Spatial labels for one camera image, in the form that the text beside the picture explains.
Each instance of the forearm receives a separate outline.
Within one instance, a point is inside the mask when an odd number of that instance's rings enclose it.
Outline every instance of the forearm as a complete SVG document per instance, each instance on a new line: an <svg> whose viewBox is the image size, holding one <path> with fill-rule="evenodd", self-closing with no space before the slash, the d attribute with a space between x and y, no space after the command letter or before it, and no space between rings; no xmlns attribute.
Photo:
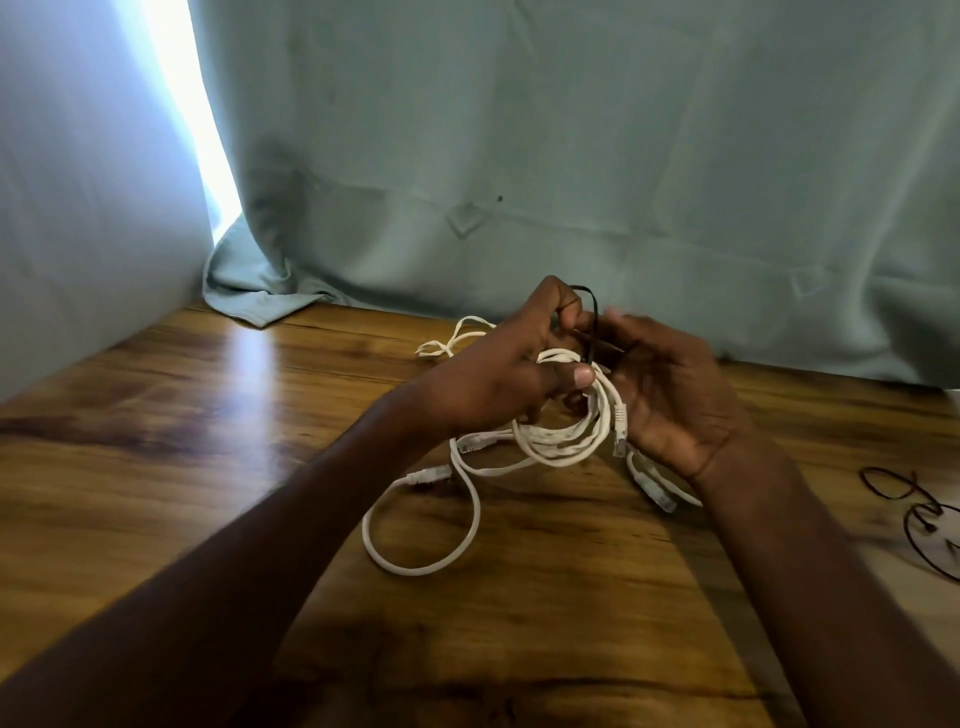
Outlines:
<svg viewBox="0 0 960 728"><path fill-rule="evenodd" d="M0 723L224 722L387 485L443 435L409 387L242 517L0 688Z"/></svg>
<svg viewBox="0 0 960 728"><path fill-rule="evenodd" d="M698 486L811 724L955 724L955 672L775 444L730 448Z"/></svg>

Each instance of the hand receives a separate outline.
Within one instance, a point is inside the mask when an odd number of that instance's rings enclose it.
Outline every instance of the hand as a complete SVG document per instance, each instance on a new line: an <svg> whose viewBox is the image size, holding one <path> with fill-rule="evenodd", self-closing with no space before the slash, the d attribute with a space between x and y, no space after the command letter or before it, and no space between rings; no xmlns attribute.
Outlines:
<svg viewBox="0 0 960 728"><path fill-rule="evenodd" d="M588 327L578 327L581 331ZM596 358L627 405L631 444L694 485L756 429L703 339L610 309Z"/></svg>
<svg viewBox="0 0 960 728"><path fill-rule="evenodd" d="M558 328L551 330L555 313ZM548 399L593 384L587 364L537 363L545 349L570 348L569 333L587 318L568 285L543 279L519 311L416 381L430 417L447 437L493 429L521 415L535 422Z"/></svg>

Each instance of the person's left hand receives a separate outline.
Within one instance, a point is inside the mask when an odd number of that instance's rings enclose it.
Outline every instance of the person's left hand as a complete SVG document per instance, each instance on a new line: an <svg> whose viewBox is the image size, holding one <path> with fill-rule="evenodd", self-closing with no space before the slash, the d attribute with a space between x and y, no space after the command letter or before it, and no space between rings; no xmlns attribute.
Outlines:
<svg viewBox="0 0 960 728"><path fill-rule="evenodd" d="M557 314L557 328L551 319ZM568 334L586 318L580 297L548 276L514 315L416 381L421 401L447 433L489 430L521 415L535 422L550 398L585 389L588 364L538 364L546 349L574 348Z"/></svg>

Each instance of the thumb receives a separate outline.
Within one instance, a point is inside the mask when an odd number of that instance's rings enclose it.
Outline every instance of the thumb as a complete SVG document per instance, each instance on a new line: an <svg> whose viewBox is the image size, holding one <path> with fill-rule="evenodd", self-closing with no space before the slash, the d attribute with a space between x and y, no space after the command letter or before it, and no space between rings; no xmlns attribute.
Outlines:
<svg viewBox="0 0 960 728"><path fill-rule="evenodd" d="M596 379L596 373L589 364L549 361L535 366L540 372L540 390L544 397L559 397L587 389Z"/></svg>

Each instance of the wooden table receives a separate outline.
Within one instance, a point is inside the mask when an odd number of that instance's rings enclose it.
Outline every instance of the wooden table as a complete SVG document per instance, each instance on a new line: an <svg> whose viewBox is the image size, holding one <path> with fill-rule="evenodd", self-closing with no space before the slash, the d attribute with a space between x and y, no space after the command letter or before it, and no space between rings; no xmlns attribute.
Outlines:
<svg viewBox="0 0 960 728"><path fill-rule="evenodd" d="M260 331L186 309L0 407L0 674L249 507L424 371L413 349L450 329L316 305ZM920 388L727 371L900 604L960 664L960 586L916 566L903 506L856 476L864 465L916 469L957 502L956 405ZM479 491L476 540L432 576L379 570L354 533L291 631L275 682L238 724L799 722L703 513L665 517L608 454ZM374 538L388 558L425 564L468 522L463 491L442 485L384 504Z"/></svg>

